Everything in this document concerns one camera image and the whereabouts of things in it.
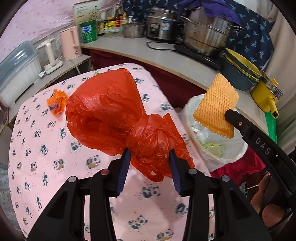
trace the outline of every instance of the purple cloth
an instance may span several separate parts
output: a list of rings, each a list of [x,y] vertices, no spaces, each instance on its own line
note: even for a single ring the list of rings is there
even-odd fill
[[[179,15],[182,15],[184,8],[191,11],[200,6],[204,8],[207,17],[225,18],[239,26],[241,25],[235,11],[222,0],[183,0],[178,3]]]

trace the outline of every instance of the dark red cloth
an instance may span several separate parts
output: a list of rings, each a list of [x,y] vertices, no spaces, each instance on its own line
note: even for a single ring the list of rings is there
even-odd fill
[[[91,56],[91,62],[94,69],[101,69],[123,63],[134,63],[143,66],[151,73],[160,86],[162,92],[174,108],[184,108],[191,97],[204,94],[206,92],[202,88],[185,79],[138,60],[99,50],[82,50],[83,53]],[[227,175],[234,181],[235,184],[239,185],[245,182],[249,175],[260,172],[264,167],[265,165],[261,159],[250,147],[248,147],[245,155],[241,159],[234,163],[226,164],[225,166],[211,172],[211,175],[212,177],[217,178]]]
[[[227,175],[236,185],[240,185],[247,180],[248,176],[262,171],[264,167],[265,165],[261,159],[250,147],[248,147],[246,153],[241,159],[216,169],[211,172],[211,175],[216,178]]]

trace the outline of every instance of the cardboard box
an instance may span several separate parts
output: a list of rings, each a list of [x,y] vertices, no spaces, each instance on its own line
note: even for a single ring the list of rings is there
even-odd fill
[[[75,25],[101,18],[100,1],[97,0],[75,3],[73,10]]]

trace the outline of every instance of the panda-patterned tablecloth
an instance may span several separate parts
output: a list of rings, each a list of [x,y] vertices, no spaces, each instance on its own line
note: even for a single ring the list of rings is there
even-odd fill
[[[46,100],[54,89],[70,96],[88,78],[112,69],[128,69],[137,83],[147,114],[169,113],[183,136],[196,168],[210,176],[194,148],[177,113],[148,71],[136,64],[120,64],[75,76],[51,86],[20,107],[9,151],[9,186],[21,230],[27,237],[37,218],[54,194],[70,176],[79,179],[93,176],[119,156],[81,145],[69,133],[65,115],[53,115]],[[124,191],[110,198],[116,237],[123,241],[182,240],[188,198],[181,198],[172,179],[153,183],[132,165]],[[214,230],[213,200],[210,200],[210,229]],[[85,211],[85,239],[90,240],[89,210]]]

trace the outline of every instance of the white trash bag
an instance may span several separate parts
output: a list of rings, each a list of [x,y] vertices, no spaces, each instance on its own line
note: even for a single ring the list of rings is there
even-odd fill
[[[234,137],[227,139],[223,136],[210,132],[207,128],[203,127],[199,122],[193,118],[193,113],[201,103],[204,95],[198,95],[192,97],[187,105],[185,105],[182,112],[179,113],[179,117],[199,154],[204,160],[210,172],[224,166],[228,163],[233,163],[246,153],[248,145],[242,139],[240,132],[234,128]],[[192,131],[192,126],[198,129],[200,132],[196,135]],[[206,150],[202,144],[215,143],[224,147],[222,157],[217,157],[208,150]]]

